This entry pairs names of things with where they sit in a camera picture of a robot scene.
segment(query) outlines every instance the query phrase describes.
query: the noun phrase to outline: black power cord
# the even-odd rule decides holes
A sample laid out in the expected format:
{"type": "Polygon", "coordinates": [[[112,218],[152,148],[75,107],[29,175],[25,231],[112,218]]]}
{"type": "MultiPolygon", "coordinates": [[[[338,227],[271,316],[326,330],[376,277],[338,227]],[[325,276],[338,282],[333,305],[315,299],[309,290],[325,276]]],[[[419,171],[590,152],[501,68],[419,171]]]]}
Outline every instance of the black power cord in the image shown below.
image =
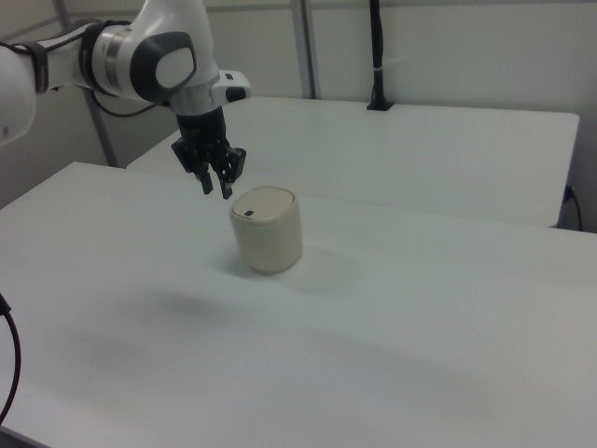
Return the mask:
{"type": "Polygon", "coordinates": [[[2,412],[0,412],[0,425],[2,425],[4,419],[7,418],[10,406],[12,406],[12,401],[15,399],[15,395],[17,394],[19,378],[21,377],[21,340],[19,339],[19,333],[17,332],[15,321],[10,315],[10,306],[8,306],[8,303],[4,297],[2,297],[2,294],[0,294],[0,315],[3,315],[7,320],[8,326],[10,327],[10,333],[12,334],[12,341],[15,345],[15,371],[12,376],[12,385],[10,387],[10,392],[8,392],[7,402],[4,405],[2,412]]]}
{"type": "Polygon", "coordinates": [[[578,231],[582,231],[582,215],[580,213],[580,203],[575,193],[575,188],[572,185],[566,185],[563,191],[563,203],[567,203],[569,200],[573,200],[576,206],[576,217],[578,219],[578,231]]]}
{"type": "Polygon", "coordinates": [[[91,91],[91,99],[93,100],[95,105],[97,105],[100,108],[100,110],[102,110],[103,112],[105,112],[106,114],[108,114],[112,117],[117,117],[119,119],[129,119],[130,117],[137,117],[138,115],[141,115],[141,114],[147,112],[148,110],[151,110],[157,106],[157,105],[149,105],[148,107],[144,107],[143,109],[137,110],[136,112],[131,112],[130,114],[119,114],[118,112],[112,112],[105,105],[100,103],[100,100],[98,100],[97,95],[95,94],[95,91],[91,91]]]}

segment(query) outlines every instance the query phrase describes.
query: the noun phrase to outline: beige container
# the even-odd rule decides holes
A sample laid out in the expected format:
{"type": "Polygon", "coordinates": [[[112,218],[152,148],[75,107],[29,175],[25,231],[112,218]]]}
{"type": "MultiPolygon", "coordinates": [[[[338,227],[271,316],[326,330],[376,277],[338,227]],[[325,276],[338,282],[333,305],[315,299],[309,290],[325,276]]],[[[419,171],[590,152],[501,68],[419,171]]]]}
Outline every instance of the beige container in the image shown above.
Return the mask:
{"type": "Polygon", "coordinates": [[[287,189],[259,187],[230,209],[230,220],[246,264],[278,273],[302,255],[299,200],[287,189]]]}

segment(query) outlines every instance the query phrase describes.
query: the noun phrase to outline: black cable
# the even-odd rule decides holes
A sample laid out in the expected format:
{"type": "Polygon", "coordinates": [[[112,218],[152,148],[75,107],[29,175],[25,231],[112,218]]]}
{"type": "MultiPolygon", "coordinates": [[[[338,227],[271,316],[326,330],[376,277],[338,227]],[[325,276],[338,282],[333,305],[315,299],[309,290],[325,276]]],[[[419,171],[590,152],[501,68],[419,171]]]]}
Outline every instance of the black cable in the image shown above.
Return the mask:
{"type": "Polygon", "coordinates": [[[136,117],[157,106],[149,105],[148,107],[144,107],[143,109],[137,110],[136,112],[131,112],[130,114],[119,114],[118,112],[112,112],[110,109],[106,108],[102,103],[100,103],[100,100],[98,100],[97,96],[95,95],[95,91],[91,91],[91,99],[93,100],[95,105],[97,105],[106,114],[111,115],[112,117],[117,117],[119,119],[129,119],[130,117],[136,117]]]}
{"type": "MultiPolygon", "coordinates": [[[[84,26],[88,23],[93,23],[93,22],[95,22],[95,21],[89,21],[87,23],[82,23],[80,26],[84,26]]],[[[111,23],[112,23],[112,25],[130,25],[131,24],[129,21],[113,21],[111,23]]],[[[54,45],[50,45],[50,46],[46,47],[46,50],[52,51],[53,49],[59,49],[60,47],[64,47],[65,45],[70,44],[71,42],[75,42],[76,40],[80,39],[83,36],[83,33],[85,33],[85,30],[81,31],[78,35],[71,35],[68,39],[64,39],[61,42],[57,42],[54,45]]],[[[57,37],[51,37],[46,40],[53,40],[55,38],[57,38],[57,37]]],[[[0,42],[0,47],[5,47],[7,49],[11,49],[15,53],[19,53],[19,54],[29,54],[29,50],[20,49],[19,47],[17,47],[18,45],[19,44],[7,44],[5,42],[0,42]]]]}
{"type": "Polygon", "coordinates": [[[12,52],[17,53],[17,54],[29,54],[29,50],[27,50],[27,49],[20,49],[18,47],[15,47],[14,45],[7,44],[5,42],[0,42],[0,47],[4,47],[5,49],[9,49],[12,52]]]}
{"type": "Polygon", "coordinates": [[[12,406],[12,401],[15,399],[15,395],[17,394],[19,378],[21,377],[21,340],[19,339],[19,333],[17,332],[15,321],[12,320],[10,313],[6,313],[5,318],[8,322],[8,326],[10,327],[12,341],[15,344],[15,371],[12,377],[12,386],[10,387],[10,392],[8,393],[7,402],[0,413],[0,425],[2,425],[2,422],[4,422],[4,419],[7,417],[8,411],[10,410],[10,406],[12,406]]]}
{"type": "Polygon", "coordinates": [[[580,215],[580,204],[578,203],[578,198],[574,190],[570,193],[570,197],[575,202],[576,205],[576,216],[578,217],[578,231],[582,231],[582,215],[580,215]]]}

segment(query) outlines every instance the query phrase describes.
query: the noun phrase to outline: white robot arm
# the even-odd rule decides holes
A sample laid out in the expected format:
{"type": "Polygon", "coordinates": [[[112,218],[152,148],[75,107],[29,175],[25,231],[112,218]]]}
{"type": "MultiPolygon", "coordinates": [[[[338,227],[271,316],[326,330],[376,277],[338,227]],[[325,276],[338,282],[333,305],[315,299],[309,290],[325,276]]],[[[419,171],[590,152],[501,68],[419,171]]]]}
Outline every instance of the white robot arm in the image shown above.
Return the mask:
{"type": "Polygon", "coordinates": [[[35,95],[75,85],[168,105],[182,138],[173,150],[185,169],[225,198],[243,171],[245,152],[229,146],[221,106],[248,98],[240,72],[219,70],[202,0],[146,0],[132,23],[93,21],[41,42],[0,48],[0,146],[25,134],[35,95]]]}

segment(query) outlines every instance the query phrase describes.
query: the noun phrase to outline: white cylinder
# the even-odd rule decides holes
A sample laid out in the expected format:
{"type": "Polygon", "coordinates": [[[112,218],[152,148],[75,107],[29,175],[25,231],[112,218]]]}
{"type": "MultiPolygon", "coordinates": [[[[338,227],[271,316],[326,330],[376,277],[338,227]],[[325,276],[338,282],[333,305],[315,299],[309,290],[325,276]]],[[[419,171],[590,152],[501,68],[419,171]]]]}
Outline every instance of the white cylinder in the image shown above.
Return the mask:
{"type": "Polygon", "coordinates": [[[278,273],[302,255],[299,200],[287,189],[252,189],[234,203],[230,221],[244,262],[258,272],[278,273]]]}

